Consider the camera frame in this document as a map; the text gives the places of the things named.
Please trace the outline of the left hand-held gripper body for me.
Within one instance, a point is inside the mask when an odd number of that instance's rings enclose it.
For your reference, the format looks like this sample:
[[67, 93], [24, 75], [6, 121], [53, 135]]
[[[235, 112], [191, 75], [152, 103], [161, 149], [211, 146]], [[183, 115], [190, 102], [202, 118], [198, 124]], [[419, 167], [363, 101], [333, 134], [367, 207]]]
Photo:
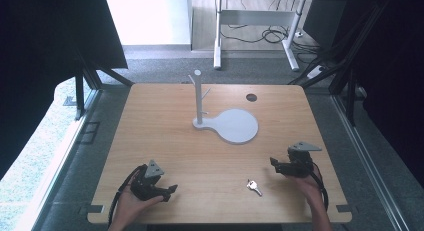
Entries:
[[166, 199], [167, 190], [156, 186], [163, 174], [164, 171], [154, 160], [139, 166], [130, 185], [131, 192], [142, 201], [158, 196]]

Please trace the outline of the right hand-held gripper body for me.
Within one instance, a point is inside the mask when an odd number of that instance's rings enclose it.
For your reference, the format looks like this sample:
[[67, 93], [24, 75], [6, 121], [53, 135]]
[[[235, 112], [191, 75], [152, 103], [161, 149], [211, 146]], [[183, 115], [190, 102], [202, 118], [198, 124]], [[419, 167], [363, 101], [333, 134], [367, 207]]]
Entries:
[[289, 163], [285, 166], [284, 175], [304, 178], [313, 171], [312, 151], [321, 151], [320, 147], [307, 142], [300, 141], [288, 147]]

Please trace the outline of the person's right hand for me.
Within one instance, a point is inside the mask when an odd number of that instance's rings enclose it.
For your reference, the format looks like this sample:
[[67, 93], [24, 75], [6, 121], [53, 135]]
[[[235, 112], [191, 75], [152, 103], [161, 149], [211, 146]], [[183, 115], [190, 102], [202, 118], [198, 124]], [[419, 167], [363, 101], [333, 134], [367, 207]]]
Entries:
[[309, 204], [314, 201], [322, 201], [319, 185], [311, 175], [305, 178], [288, 176], [288, 179], [294, 183], [295, 187], [304, 195]]

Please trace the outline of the person's left hand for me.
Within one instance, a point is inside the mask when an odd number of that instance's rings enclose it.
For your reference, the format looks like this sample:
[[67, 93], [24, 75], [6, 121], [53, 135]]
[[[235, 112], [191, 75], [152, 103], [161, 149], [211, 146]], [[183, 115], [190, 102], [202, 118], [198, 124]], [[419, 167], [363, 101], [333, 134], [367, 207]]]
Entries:
[[160, 203], [162, 200], [162, 196], [154, 197], [147, 201], [139, 200], [131, 192], [130, 187], [126, 186], [118, 199], [111, 225], [130, 225], [135, 222], [145, 210]]

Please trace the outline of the silver key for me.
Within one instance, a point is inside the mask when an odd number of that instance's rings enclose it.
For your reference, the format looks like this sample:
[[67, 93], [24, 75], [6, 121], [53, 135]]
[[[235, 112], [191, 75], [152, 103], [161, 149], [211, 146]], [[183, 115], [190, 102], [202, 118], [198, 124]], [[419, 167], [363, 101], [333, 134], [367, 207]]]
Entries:
[[248, 180], [247, 180], [247, 185], [246, 185], [246, 187], [247, 187], [249, 190], [252, 190], [252, 191], [256, 192], [256, 193], [257, 193], [260, 197], [262, 197], [262, 196], [263, 196], [262, 192], [260, 191], [260, 189], [259, 189], [259, 187], [258, 187], [258, 184], [257, 184], [254, 180], [250, 180], [250, 179], [248, 179]]

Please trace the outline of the white key stand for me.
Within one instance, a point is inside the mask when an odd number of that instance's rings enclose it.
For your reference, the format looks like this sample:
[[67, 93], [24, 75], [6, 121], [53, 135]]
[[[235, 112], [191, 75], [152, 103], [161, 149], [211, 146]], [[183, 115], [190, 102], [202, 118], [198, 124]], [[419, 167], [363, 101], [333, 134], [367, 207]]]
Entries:
[[246, 144], [256, 137], [259, 131], [258, 120], [245, 109], [232, 108], [220, 112], [215, 117], [205, 117], [203, 99], [210, 92], [210, 88], [203, 91], [200, 70], [195, 70], [188, 77], [195, 89], [196, 116], [192, 121], [194, 128], [213, 131], [224, 141], [235, 145]]

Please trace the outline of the white power strip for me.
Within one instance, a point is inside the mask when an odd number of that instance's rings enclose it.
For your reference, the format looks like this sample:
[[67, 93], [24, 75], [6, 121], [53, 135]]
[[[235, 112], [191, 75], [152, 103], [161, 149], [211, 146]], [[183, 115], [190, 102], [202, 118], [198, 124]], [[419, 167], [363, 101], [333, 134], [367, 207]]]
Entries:
[[313, 79], [316, 76], [318, 76], [319, 74], [321, 74], [323, 71], [325, 71], [326, 68], [324, 66], [318, 65], [317, 67], [315, 67], [312, 71], [310, 71], [307, 74], [307, 78], [308, 79]]

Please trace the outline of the black curtain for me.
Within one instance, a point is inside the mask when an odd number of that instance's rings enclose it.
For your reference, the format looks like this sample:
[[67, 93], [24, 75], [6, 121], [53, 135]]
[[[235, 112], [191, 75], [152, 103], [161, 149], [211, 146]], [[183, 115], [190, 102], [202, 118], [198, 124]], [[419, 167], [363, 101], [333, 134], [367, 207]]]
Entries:
[[107, 0], [0, 0], [0, 179], [58, 84], [126, 66]]
[[354, 26], [375, 5], [383, 12], [356, 54], [353, 70], [332, 84], [339, 91], [354, 77], [366, 92], [363, 107], [424, 188], [424, 0], [314, 0], [304, 30], [328, 49], [358, 37]]

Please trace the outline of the aluminium rail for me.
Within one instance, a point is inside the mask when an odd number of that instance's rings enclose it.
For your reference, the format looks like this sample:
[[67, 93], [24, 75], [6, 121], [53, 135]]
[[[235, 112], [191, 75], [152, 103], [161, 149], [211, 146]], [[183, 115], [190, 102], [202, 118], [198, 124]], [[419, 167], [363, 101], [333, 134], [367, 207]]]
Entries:
[[392, 193], [389, 191], [380, 172], [378, 171], [373, 159], [368, 152], [367, 147], [363, 142], [363, 139], [358, 133], [357, 128], [351, 124], [345, 115], [346, 108], [344, 107], [342, 101], [339, 97], [334, 95], [331, 96], [331, 100], [394, 230], [410, 231], [410, 227], [408, 226], [404, 215], [402, 214], [399, 206], [394, 200]]

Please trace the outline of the black metal frame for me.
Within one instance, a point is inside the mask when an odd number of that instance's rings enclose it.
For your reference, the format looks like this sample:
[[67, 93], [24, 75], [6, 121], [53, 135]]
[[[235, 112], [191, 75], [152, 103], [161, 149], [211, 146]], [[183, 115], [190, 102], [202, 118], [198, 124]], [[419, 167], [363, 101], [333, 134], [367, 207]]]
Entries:
[[87, 83], [90, 89], [99, 90], [103, 83], [97, 73], [98, 70], [117, 80], [127, 87], [131, 87], [133, 82], [124, 76], [118, 74], [112, 67], [108, 67], [104, 62], [94, 61], [86, 58], [78, 47], [72, 48], [76, 69], [74, 72], [75, 95], [76, 95], [76, 114], [75, 120], [79, 121], [86, 114], [87, 108], [84, 99], [84, 83]]
[[[354, 22], [352, 28], [343, 36], [341, 41], [319, 54], [298, 78], [289, 82], [289, 85], [300, 85], [306, 89], [334, 75], [328, 90], [331, 95], [338, 95], [347, 87], [345, 116], [352, 125], [355, 124], [353, 112], [356, 87], [353, 61], [390, 0], [356, 0], [356, 3], [359, 1], [367, 2], [366, 10]], [[333, 60], [336, 56], [340, 56], [340, 60], [337, 63], [314, 78], [305, 81], [306, 76], [313, 68], [324, 61]]]

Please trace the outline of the white desk frame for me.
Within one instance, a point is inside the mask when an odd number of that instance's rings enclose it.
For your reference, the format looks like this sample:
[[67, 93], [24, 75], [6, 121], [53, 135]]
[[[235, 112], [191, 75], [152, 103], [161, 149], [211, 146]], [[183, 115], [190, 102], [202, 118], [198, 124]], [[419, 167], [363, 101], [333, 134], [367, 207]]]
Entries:
[[222, 9], [222, 0], [216, 4], [216, 32], [213, 53], [213, 67], [221, 69], [221, 26], [222, 25], [252, 25], [252, 26], [287, 26], [288, 37], [281, 41], [288, 62], [293, 71], [299, 70], [294, 53], [291, 49], [298, 24], [302, 17], [305, 0], [299, 0], [295, 11], [253, 11]]

